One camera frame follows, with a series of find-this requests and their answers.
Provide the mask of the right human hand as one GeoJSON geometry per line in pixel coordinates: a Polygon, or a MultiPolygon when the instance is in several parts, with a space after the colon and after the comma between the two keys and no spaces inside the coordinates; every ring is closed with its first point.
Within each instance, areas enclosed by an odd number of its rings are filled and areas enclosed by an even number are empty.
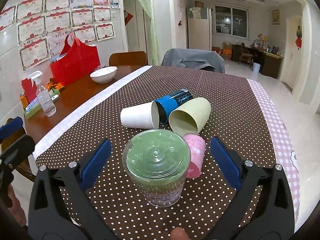
{"type": "Polygon", "coordinates": [[[190,240],[190,238],[183,228],[177,227],[170,233],[170,240],[190,240]]]}

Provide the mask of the left human hand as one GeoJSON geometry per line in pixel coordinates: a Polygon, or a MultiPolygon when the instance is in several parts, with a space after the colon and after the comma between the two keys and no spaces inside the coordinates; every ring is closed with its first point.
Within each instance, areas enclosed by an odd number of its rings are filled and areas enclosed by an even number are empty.
{"type": "Polygon", "coordinates": [[[25,213],[21,207],[20,201],[15,196],[14,188],[12,187],[12,185],[9,185],[8,187],[8,196],[12,201],[12,207],[9,207],[8,210],[21,227],[26,226],[27,220],[25,213]]]}

